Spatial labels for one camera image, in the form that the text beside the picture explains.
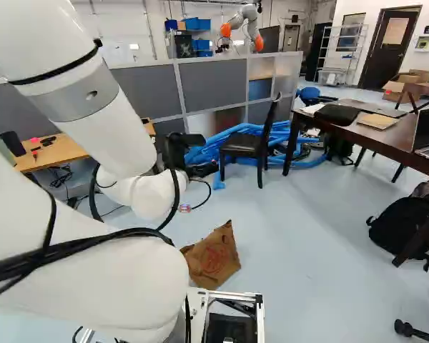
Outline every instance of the cubicle partition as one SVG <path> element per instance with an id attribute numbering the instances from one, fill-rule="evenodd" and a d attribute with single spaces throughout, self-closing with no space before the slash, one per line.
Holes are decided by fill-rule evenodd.
<path id="1" fill-rule="evenodd" d="M 158 134 L 205 137 L 242 122 L 263 124 L 282 92 L 276 120 L 290 118 L 301 52 L 170 59 L 110 67 L 135 111 L 150 117 Z M 21 139 L 58 132 L 33 104 L 0 80 L 0 133 Z"/>

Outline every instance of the blue storage bin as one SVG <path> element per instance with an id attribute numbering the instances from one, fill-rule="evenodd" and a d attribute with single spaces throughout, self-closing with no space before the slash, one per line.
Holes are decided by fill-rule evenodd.
<path id="1" fill-rule="evenodd" d="M 198 39 L 196 50 L 209 50 L 209 40 L 207 39 Z"/>
<path id="2" fill-rule="evenodd" d="M 197 55 L 198 57 L 212 57 L 213 51 L 198 51 Z"/>
<path id="3" fill-rule="evenodd" d="M 178 29 L 178 21 L 176 20 L 166 20 L 164 22 L 165 24 L 165 31 L 170 31 L 170 29 L 172 30 L 177 30 Z"/>
<path id="4" fill-rule="evenodd" d="M 186 23 L 186 30 L 198 30 L 199 29 L 199 18 L 186 18 L 183 19 Z"/>
<path id="5" fill-rule="evenodd" d="M 212 20 L 211 19 L 199 19 L 199 30 L 211 30 Z"/>

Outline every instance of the brown paper bag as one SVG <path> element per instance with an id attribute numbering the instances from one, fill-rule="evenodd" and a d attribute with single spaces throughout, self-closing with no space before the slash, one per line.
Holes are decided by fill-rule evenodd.
<path id="1" fill-rule="evenodd" d="M 242 267 L 230 220 L 202 241 L 181 248 L 181 253 L 186 258 L 191 279 L 205 289 L 218 288 Z"/>

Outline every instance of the brown table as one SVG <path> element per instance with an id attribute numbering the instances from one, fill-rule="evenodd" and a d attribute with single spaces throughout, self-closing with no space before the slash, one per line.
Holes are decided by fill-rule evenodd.
<path id="1" fill-rule="evenodd" d="M 357 124 L 358 119 L 362 118 L 362 114 L 350 126 L 338 126 L 316 119 L 313 115 L 299 109 L 293 110 L 292 113 L 291 132 L 282 173 L 284 176 L 289 173 L 291 158 L 297 146 L 297 136 L 304 125 L 317 127 L 324 132 L 333 132 L 342 139 L 360 145 L 362 150 L 355 166 L 359 165 L 365 150 L 369 149 L 398 161 L 404 166 L 409 166 L 429 175 L 429 159 L 413 153 L 413 137 L 418 119 L 415 113 L 406 114 L 396 125 L 384 131 Z M 393 260 L 393 264 L 399 267 L 408 257 L 413 255 L 428 236 L 429 220 L 410 241 L 404 251 Z"/>
<path id="2" fill-rule="evenodd" d="M 413 98 L 413 94 L 421 94 L 429 96 L 429 84 L 405 84 L 403 87 L 402 93 L 400 94 L 400 97 L 398 99 L 397 104 L 395 105 L 395 109 L 398 109 L 400 106 L 400 103 L 405 95 L 408 95 L 408 98 L 410 99 L 410 103 L 413 107 L 413 112 L 415 112 L 416 115 L 418 115 L 418 111 L 420 109 L 424 109 L 425 107 L 429 106 L 429 101 L 425 104 L 417 107 L 415 100 Z"/>
<path id="3" fill-rule="evenodd" d="M 155 135 L 156 132 L 154 131 L 151 120 L 149 118 L 143 118 L 143 121 L 146 122 L 144 127 L 148 134 L 150 136 Z M 15 170 L 21 173 L 31 173 L 40 169 L 46 169 L 51 166 L 58 166 L 63 163 L 89 157 L 89 154 L 66 134 L 52 134 L 51 136 L 55 136 L 56 140 L 49 146 L 42 146 L 40 143 L 34 143 L 30 139 L 23 141 L 22 145 L 27 151 L 27 154 L 14 157 L 16 161 Z M 38 150 L 38 156 L 35 160 L 30 151 L 38 146 L 41 146 L 41 149 Z"/>

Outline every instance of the brown door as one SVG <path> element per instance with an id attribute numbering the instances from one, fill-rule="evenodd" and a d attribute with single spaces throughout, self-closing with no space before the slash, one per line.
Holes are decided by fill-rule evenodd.
<path id="1" fill-rule="evenodd" d="M 381 89 L 399 71 L 418 13 L 385 10 L 365 62 L 361 87 Z"/>

